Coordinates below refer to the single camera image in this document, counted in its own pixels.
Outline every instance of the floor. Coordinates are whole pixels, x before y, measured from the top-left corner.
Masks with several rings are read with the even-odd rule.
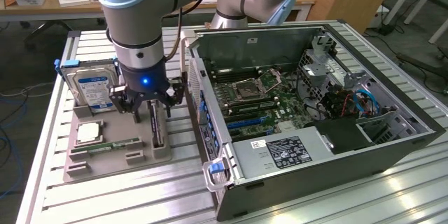
[[[408,0],[404,4],[401,12],[414,0]],[[393,6],[396,0],[385,0],[386,6]],[[398,25],[404,29],[404,34],[393,32],[388,36],[381,36],[386,41],[390,48],[402,54],[433,64],[434,66],[442,65],[446,59],[438,60],[440,52],[432,44],[426,42],[432,34],[436,32],[438,26],[442,24],[448,17],[448,10],[428,2],[425,8],[416,16],[412,24]],[[200,25],[205,21],[212,20],[212,15],[188,16],[184,19],[184,25]],[[66,32],[60,27],[52,27],[36,39],[36,51],[28,52],[22,48],[21,40],[41,23],[32,22],[29,29],[22,29],[18,23],[10,23],[6,30],[0,32],[0,92],[14,88],[28,87],[41,82],[50,82],[54,80],[53,61],[58,59],[62,54]],[[105,29],[104,25],[98,25],[94,19],[70,20],[68,24],[76,30],[101,30]],[[164,26],[174,26],[176,20],[166,20]],[[376,35],[376,32],[368,30],[368,33]],[[377,38],[368,38],[373,45],[381,52],[396,60],[394,54],[389,51],[385,44]],[[448,47],[448,33],[445,33],[438,42],[438,46]],[[408,74],[422,83],[422,74],[412,65],[402,65]],[[444,81],[437,76],[428,74],[428,86],[434,90],[444,89]],[[30,90],[30,95],[42,94],[49,92],[52,85],[46,85]],[[434,96],[448,104],[448,97],[434,94]],[[13,99],[12,103],[20,103],[24,97],[18,96]],[[26,114],[22,119],[9,128],[6,134],[13,140],[18,156],[22,163],[22,179],[17,188],[4,198],[0,198],[0,223],[14,223],[20,202],[22,197],[22,190],[25,186],[26,176],[32,166],[36,145],[44,122],[49,96],[32,97],[26,100]],[[14,109],[16,105],[5,103],[0,99],[0,119],[5,117]],[[0,161],[4,160],[6,150],[0,152]],[[13,158],[9,159],[5,166],[0,169],[0,195],[6,191],[10,185],[17,180],[17,163]]]

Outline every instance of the sticker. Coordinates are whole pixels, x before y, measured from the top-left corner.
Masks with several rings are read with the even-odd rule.
[[[109,152],[110,150],[112,150],[112,147],[104,147],[104,148],[89,150],[88,152],[92,153],[92,154],[93,153],[98,154],[101,152]]]
[[[253,141],[250,142],[250,145],[252,145],[252,149],[265,147],[265,140],[262,139],[258,141]]]
[[[88,105],[97,112],[113,106],[109,99],[109,80],[105,76],[78,79],[77,83]]]
[[[274,164],[282,169],[312,161],[309,153],[297,136],[266,143]]]
[[[240,109],[238,111],[242,112],[242,111],[256,110],[256,109],[258,109],[258,107],[248,107],[248,108]]]
[[[256,44],[258,42],[258,38],[248,38],[246,43],[248,44]]]
[[[260,104],[260,108],[265,108],[265,107],[272,107],[274,105],[274,102],[266,102]]]

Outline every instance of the blue latch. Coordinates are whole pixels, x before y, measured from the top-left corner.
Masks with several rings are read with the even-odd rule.
[[[214,174],[214,173],[221,173],[224,172],[224,164],[222,163],[216,163],[213,165],[210,165],[210,167],[208,168],[210,174]]]
[[[54,64],[56,73],[62,77],[62,80],[65,81],[64,76],[62,76],[62,71],[61,71],[61,60],[54,60],[53,64]]]
[[[66,61],[64,62],[62,67],[64,67],[64,68],[76,68],[76,67],[78,67],[78,63],[80,63],[78,60],[66,60]]]

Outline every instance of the aluminum extrusion table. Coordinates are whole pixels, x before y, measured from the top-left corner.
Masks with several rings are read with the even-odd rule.
[[[310,24],[312,22],[289,23]],[[448,128],[448,108],[360,34],[328,21],[418,106]],[[176,28],[162,30],[165,54]],[[360,66],[337,48],[350,70]],[[66,40],[62,60],[113,55],[104,31]],[[178,54],[166,64],[178,75]],[[76,184],[62,181],[73,97],[57,77],[17,223],[216,223],[205,189],[198,149],[186,105],[168,119],[173,159],[141,170]],[[448,221],[448,133],[389,170],[222,223],[440,223]]]

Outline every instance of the warning label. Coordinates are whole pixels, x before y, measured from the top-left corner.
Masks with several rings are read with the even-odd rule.
[[[312,161],[309,153],[297,136],[266,142],[276,166],[282,169]]]

